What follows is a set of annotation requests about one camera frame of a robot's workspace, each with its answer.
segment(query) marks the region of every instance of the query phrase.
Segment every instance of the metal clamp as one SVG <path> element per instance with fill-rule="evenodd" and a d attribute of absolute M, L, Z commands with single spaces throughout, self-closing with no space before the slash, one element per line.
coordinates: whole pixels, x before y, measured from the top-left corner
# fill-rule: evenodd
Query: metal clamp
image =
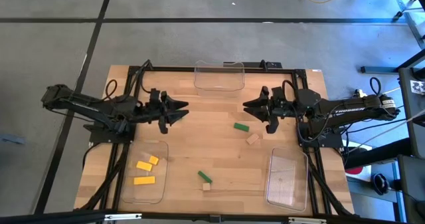
<path fill-rule="evenodd" d="M 141 213 L 105 215 L 105 221 L 141 219 Z"/>
<path fill-rule="evenodd" d="M 290 224 L 326 224 L 325 219 L 314 219 L 314 218 L 304 218 L 304 217 L 290 217 Z"/>
<path fill-rule="evenodd" d="M 211 223 L 221 223 L 221 216 L 220 215 L 210 215 L 210 222 Z"/>

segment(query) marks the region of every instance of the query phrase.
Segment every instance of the green block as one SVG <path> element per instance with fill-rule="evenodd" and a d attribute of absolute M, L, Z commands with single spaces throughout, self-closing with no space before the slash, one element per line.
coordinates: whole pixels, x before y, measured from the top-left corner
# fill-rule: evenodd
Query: green block
<path fill-rule="evenodd" d="M 207 181 L 207 183 L 212 183 L 213 181 L 207 176 L 205 175 L 203 172 L 198 171 L 198 174 L 205 180 Z"/>
<path fill-rule="evenodd" d="M 250 127 L 245 126 L 244 124 L 238 124 L 238 123 L 234 123 L 233 128 L 248 132 L 250 130 Z"/>

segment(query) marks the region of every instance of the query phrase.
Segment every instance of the wooden block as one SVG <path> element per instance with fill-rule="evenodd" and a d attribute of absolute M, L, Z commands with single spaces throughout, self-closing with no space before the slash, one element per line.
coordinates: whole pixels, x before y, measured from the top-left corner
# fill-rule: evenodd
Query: wooden block
<path fill-rule="evenodd" d="M 202 171 L 198 171 L 198 174 L 207 182 L 207 183 L 212 183 L 213 181 L 211 180 L 211 178 L 209 178 L 207 175 L 205 175 L 205 173 L 203 173 Z"/>
<path fill-rule="evenodd" d="M 158 164 L 158 161 L 159 161 L 159 159 L 158 159 L 157 157 L 155 157 L 155 156 L 151 156 L 151 157 L 149 158 L 149 162 L 150 162 L 151 164 L 153 164 L 153 165 L 157 165 L 157 164 Z"/>
<path fill-rule="evenodd" d="M 143 170 L 146 170 L 146 171 L 152 170 L 152 164 L 145 163 L 145 162 L 142 162 L 142 161 L 138 161 L 136 167 L 143 169 Z"/>
<path fill-rule="evenodd" d="M 134 185 L 154 184 L 155 183 L 155 176 L 135 177 L 133 183 L 134 183 Z"/>
<path fill-rule="evenodd" d="M 248 127 L 247 125 L 244 124 L 238 124 L 238 123 L 234 123 L 233 128 L 248 132 L 250 130 L 250 127 Z"/>
<path fill-rule="evenodd" d="M 249 145 L 253 144 L 258 139 L 257 134 L 252 134 L 249 138 L 246 139 L 246 142 L 248 142 Z"/>
<path fill-rule="evenodd" d="M 211 190 L 211 184 L 210 183 L 203 183 L 202 184 L 202 190 L 210 191 Z"/>

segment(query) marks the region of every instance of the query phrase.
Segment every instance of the white cable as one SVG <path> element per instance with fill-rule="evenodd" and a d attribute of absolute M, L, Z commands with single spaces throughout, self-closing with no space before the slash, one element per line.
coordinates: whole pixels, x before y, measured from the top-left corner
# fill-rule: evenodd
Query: white cable
<path fill-rule="evenodd" d="M 350 150 L 350 151 L 349 151 L 349 153 L 351 153 L 351 152 L 353 152 L 353 151 L 355 151 L 355 150 L 358 150 L 361 146 L 365 145 L 367 142 L 371 141 L 372 139 L 378 138 L 379 136 L 381 136 L 381 135 L 383 135 L 383 134 L 385 134 L 385 133 L 387 133 L 387 132 L 389 132 L 389 131 L 391 131 L 391 130 L 393 130 L 393 129 L 395 129 L 395 128 L 398 128 L 398 127 L 400 127 L 401 125 L 403 125 L 403 124 L 405 124 L 405 123 L 407 123 L 407 122 L 412 121 L 412 119 L 414 119 L 414 118 L 418 117 L 419 115 L 421 115 L 421 114 L 423 114 L 423 113 L 425 113 L 425 109 L 423 109 L 422 111 L 420 111 L 419 113 L 417 113 L 415 116 L 413 116 L 413 117 L 411 117 L 411 118 L 407 119 L 407 120 L 406 120 L 406 121 L 404 121 L 403 123 L 401 123 L 401 124 L 399 124 L 399 125 L 397 125 L 397 126 L 395 126 L 395 127 L 393 127 L 393 128 L 390 128 L 389 130 L 384 131 L 384 132 L 382 132 L 382 133 L 380 133 L 380 134 L 378 134 L 378 135 L 376 135 L 376 136 L 373 136 L 372 138 L 369 138 L 366 142 L 363 142 L 363 143 L 362 143 L 362 144 L 360 144 L 359 146 L 357 146 L 357 147 L 353 148 L 352 150 Z"/>
<path fill-rule="evenodd" d="M 394 92 L 395 90 L 399 90 L 399 89 L 400 89 L 400 87 L 398 87 L 398 88 L 393 88 L 392 90 L 388 90 L 388 91 L 386 91 L 386 92 L 383 92 L 383 94 L 389 94 L 389 93 Z"/>

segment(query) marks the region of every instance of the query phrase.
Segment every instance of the small wooden cube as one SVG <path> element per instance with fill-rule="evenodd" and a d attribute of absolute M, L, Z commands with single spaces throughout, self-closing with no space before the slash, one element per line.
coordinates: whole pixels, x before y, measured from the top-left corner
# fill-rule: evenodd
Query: small wooden cube
<path fill-rule="evenodd" d="M 204 191 L 210 191 L 211 190 L 211 184 L 210 183 L 204 183 L 204 184 L 202 184 L 202 190 L 204 190 Z"/>
<path fill-rule="evenodd" d="M 253 144 L 257 139 L 258 139 L 258 135 L 257 134 L 252 134 L 249 138 L 246 139 L 246 142 L 251 145 Z"/>

